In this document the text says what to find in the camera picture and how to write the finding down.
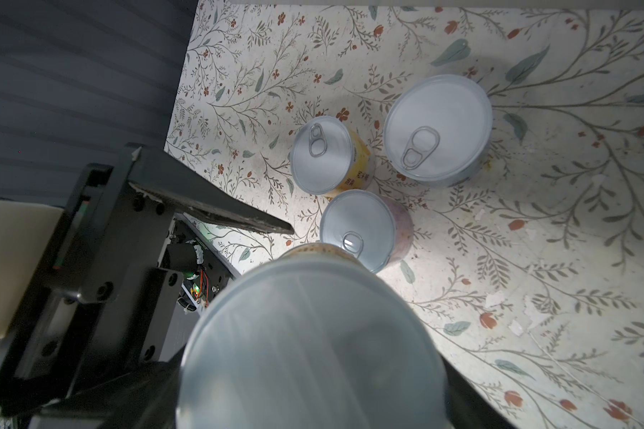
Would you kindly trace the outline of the teal can pull tab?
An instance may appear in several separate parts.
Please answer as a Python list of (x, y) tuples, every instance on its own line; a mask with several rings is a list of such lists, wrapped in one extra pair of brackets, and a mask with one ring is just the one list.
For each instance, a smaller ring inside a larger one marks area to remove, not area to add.
[(453, 186), (477, 173), (488, 152), (493, 108), (484, 89), (462, 76), (438, 75), (404, 92), (384, 127), (395, 170), (429, 186)]

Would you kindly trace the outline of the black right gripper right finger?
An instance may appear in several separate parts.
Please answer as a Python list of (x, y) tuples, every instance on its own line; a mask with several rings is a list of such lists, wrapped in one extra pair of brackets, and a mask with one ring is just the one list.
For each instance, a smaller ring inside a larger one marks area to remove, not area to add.
[(455, 429), (515, 429), (443, 357), (447, 374), (447, 416)]

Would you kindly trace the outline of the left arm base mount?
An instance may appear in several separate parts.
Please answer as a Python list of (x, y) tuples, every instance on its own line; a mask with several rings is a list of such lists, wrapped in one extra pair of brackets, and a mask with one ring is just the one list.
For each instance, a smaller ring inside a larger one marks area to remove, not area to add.
[(159, 266), (184, 276), (177, 302), (199, 315), (240, 276), (183, 214), (172, 220)]

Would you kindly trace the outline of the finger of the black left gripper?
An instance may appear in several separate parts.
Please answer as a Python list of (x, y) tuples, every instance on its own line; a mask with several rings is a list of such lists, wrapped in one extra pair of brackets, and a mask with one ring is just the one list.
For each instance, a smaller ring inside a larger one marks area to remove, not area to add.
[(260, 233), (294, 233), (293, 225), (230, 196), (159, 148), (130, 144), (128, 182), (139, 192), (203, 223)]

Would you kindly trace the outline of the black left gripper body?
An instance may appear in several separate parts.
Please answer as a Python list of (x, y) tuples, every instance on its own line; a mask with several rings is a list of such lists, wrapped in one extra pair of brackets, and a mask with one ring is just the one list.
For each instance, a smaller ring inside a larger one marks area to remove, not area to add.
[(123, 149), (80, 179), (0, 345), (0, 414), (102, 386), (159, 358), (182, 284), (161, 265), (168, 153)]

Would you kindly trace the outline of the green orange can plastic lid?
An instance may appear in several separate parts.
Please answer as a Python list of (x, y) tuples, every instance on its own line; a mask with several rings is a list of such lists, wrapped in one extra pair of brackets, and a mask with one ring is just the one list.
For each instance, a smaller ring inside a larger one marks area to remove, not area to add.
[(209, 304), (181, 363), (180, 428), (445, 428), (447, 375), (420, 319), (339, 251), (300, 247)]

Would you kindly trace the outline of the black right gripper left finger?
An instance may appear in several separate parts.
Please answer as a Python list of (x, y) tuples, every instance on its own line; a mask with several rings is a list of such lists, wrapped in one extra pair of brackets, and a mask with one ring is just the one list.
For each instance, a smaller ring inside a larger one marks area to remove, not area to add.
[(35, 412), (30, 428), (175, 428), (184, 350)]

